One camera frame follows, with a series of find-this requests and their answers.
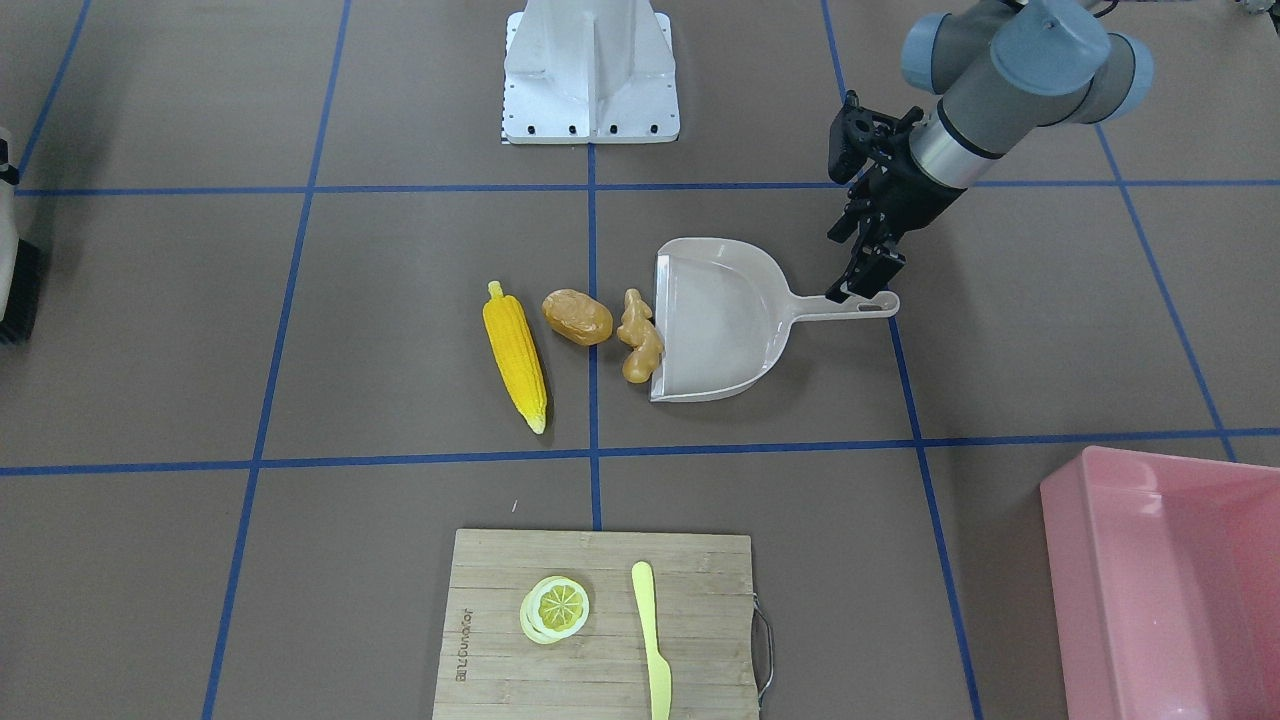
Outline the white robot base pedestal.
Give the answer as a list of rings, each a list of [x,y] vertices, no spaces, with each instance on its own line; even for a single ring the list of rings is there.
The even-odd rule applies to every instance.
[[[504,50],[506,143],[680,137],[672,24],[649,1],[529,1],[508,15]]]

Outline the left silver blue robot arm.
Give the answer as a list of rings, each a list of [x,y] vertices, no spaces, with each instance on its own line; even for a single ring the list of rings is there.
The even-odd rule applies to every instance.
[[[847,187],[829,240],[851,258],[827,299],[872,299],[905,266],[901,238],[933,223],[1033,129],[1097,124],[1138,108],[1155,81],[1143,42],[1107,31],[1088,1],[978,1],[908,32],[905,81],[937,97],[900,117],[847,91],[828,174]]]

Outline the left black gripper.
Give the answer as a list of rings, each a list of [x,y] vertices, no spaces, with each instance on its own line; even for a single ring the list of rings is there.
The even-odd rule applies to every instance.
[[[845,272],[826,291],[829,301],[873,299],[886,290],[906,265],[899,238],[928,227],[963,193],[932,179],[911,155],[909,140],[924,117],[918,106],[892,117],[861,105],[852,90],[844,94],[829,124],[827,172],[847,186],[847,202],[827,238],[844,243],[856,234],[858,241]]]

